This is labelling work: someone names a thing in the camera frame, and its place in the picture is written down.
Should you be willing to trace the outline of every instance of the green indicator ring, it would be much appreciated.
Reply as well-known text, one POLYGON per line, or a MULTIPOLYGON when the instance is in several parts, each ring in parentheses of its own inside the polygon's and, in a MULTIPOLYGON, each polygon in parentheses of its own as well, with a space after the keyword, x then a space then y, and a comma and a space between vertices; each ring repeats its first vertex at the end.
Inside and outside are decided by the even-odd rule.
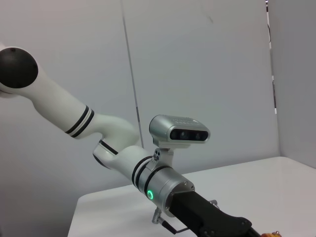
POLYGON ((148 190, 147 191, 147 197, 150 199, 150 200, 153 200, 154 199, 154 194, 151 190, 148 190))

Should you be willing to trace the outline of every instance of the white wall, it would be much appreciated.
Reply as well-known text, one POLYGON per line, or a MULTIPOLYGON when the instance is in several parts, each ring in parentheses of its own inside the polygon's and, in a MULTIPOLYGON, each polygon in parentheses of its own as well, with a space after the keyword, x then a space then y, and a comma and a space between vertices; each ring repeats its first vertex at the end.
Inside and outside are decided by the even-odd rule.
MULTIPOLYGON (((119 1, 2 0, 0 41, 30 51, 47 74, 99 113, 137 126, 119 1)), ((129 182, 22 97, 0 98, 0 225, 5 237, 64 237, 79 197, 129 182)))
POLYGON ((192 172, 278 156, 266 6, 262 0, 125 0, 144 146, 157 114, 192 117, 206 145, 178 150, 192 172))
POLYGON ((280 150, 316 168, 316 1, 271 0, 280 150))

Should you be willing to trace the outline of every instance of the black joint cap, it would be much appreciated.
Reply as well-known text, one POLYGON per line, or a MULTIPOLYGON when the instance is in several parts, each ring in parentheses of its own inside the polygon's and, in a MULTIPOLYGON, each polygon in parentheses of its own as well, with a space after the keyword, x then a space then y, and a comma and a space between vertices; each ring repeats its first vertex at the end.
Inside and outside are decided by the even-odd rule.
POLYGON ((39 74, 35 59, 20 48, 0 51, 0 83, 10 88, 23 88, 32 84, 39 74))

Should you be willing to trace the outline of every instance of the black stripe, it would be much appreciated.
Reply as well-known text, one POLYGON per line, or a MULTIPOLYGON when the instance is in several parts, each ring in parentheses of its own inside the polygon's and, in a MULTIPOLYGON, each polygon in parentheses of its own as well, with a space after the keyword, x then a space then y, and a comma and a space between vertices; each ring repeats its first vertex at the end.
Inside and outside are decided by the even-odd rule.
POLYGON ((72 135, 72 137, 74 137, 74 138, 78 137, 85 130, 85 128, 89 125, 89 123, 93 119, 93 116, 94 116, 94 111, 91 110, 91 114, 90 114, 88 120, 84 123, 84 125, 79 129, 78 132, 76 132, 74 135, 72 135))
POLYGON ((72 128, 66 132, 67 134, 72 133, 80 125, 80 123, 84 120, 85 116, 87 115, 88 111, 89 111, 89 107, 86 105, 83 114, 81 115, 79 120, 75 123, 75 125, 72 126, 72 128))
POLYGON ((96 157, 95 155, 93 155, 93 157, 96 159, 96 161, 97 161, 100 165, 106 167, 106 166, 98 159, 98 157, 96 157))
POLYGON ((149 161, 146 162, 146 163, 139 169, 138 174, 137 174, 137 176, 136 176, 135 187, 138 188, 138 189, 139 189, 139 187, 138 187, 139 178, 140 178, 142 172, 144 171, 144 169, 146 168, 146 165, 147 165, 148 163, 149 163, 149 161))
POLYGON ((110 152, 112 152, 114 155, 117 155, 118 152, 114 150, 112 147, 110 147, 108 144, 106 144, 104 141, 100 140, 99 143, 104 146, 106 149, 108 149, 110 152))
POLYGON ((160 170, 162 169, 165 169, 165 168, 171 168, 169 165, 163 165, 163 166, 160 166, 158 167, 157 169, 155 169, 149 176, 148 176, 148 179, 145 183, 145 186, 144 186, 144 194, 146 195, 146 197, 148 198, 147 196, 147 188, 148 188, 148 185, 149 185, 149 182, 150 180, 152 179, 152 177, 160 170))
POLYGON ((135 168, 134 168, 134 170, 133 170, 133 173, 132 173, 132 183, 133 183, 134 186, 135 186, 135 182, 134 182, 135 173, 136 173, 138 167, 139 167, 145 160, 150 159, 150 158, 152 158, 152 156, 145 157, 145 158, 141 159, 141 160, 137 163, 137 165, 135 166, 135 168))

